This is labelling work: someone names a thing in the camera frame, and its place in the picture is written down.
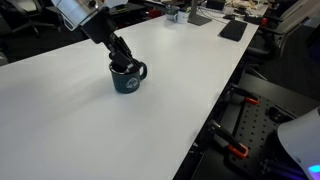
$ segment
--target dark blue mug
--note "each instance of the dark blue mug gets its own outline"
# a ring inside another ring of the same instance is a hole
[[[143,62],[140,63],[140,69],[142,68],[142,74],[140,69],[136,72],[125,73],[124,68],[111,62],[109,69],[111,71],[114,88],[123,94],[133,93],[140,87],[140,82],[147,77],[148,68]]]

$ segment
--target red clip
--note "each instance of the red clip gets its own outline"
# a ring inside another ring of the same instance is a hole
[[[250,104],[253,104],[253,105],[257,105],[257,104],[260,103],[259,99],[258,99],[258,100],[255,100],[255,99],[246,97],[246,98],[244,98],[244,100],[245,100],[246,102],[250,103]]]
[[[228,145],[228,149],[229,151],[231,151],[235,156],[237,156],[238,158],[240,159],[243,159],[245,157],[248,156],[248,148],[246,146],[244,146],[243,144],[239,143],[244,149],[245,149],[245,152],[242,153],[240,151],[238,151],[236,148],[234,148],[231,144]]]

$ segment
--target black chair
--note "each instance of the black chair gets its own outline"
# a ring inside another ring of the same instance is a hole
[[[38,0],[0,0],[1,13],[6,14],[8,24],[16,18],[26,20],[26,23],[12,30],[17,33],[28,27],[32,27],[37,35],[39,31],[36,26],[55,27],[54,24],[41,23],[34,20],[35,17],[40,16],[44,9],[42,1]]]

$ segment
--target cup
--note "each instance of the cup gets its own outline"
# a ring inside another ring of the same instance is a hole
[[[178,14],[174,15],[174,21],[179,24],[186,24],[188,22],[189,13],[184,10],[179,10]]]
[[[140,63],[140,69],[143,70],[140,74],[140,69],[136,72],[125,73],[126,69],[111,62],[109,69],[111,71],[114,88],[123,94],[133,93],[140,87],[140,82],[147,77],[147,65],[143,62]]]
[[[166,17],[168,20],[174,20],[174,15],[176,15],[179,11],[179,7],[178,6],[166,6]]]

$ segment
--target cable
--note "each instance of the cable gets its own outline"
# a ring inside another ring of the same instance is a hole
[[[212,17],[209,17],[209,16],[205,15],[205,14],[203,13],[202,9],[201,9],[201,8],[199,8],[199,9],[200,9],[201,13],[202,13],[205,17],[207,17],[207,18],[209,18],[209,19],[212,19],[212,20],[215,20],[215,21],[217,21],[217,22],[220,22],[220,23],[222,23],[222,24],[228,24],[228,23],[225,23],[225,22],[223,22],[223,21],[219,21],[219,20],[217,20],[217,19],[215,19],[215,18],[212,18]]]

